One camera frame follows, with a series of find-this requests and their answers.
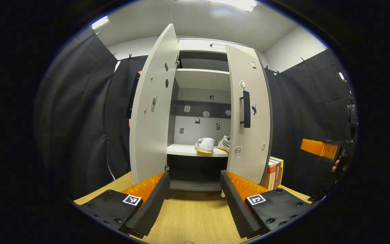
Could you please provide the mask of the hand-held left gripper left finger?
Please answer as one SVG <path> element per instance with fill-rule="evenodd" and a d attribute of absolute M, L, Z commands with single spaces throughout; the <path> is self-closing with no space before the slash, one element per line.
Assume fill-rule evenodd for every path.
<path fill-rule="evenodd" d="M 76 206 L 97 222 L 137 238 L 154 226 L 170 187 L 163 172 L 137 184 L 132 173 L 75 200 Z"/>

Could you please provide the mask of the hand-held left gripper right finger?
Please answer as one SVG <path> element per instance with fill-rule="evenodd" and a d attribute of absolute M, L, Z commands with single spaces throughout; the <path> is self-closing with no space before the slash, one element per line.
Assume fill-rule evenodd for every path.
<path fill-rule="evenodd" d="M 221 170 L 220 184 L 242 238 L 269 233 L 312 207 L 282 187 L 267 190 L 227 170 Z"/>

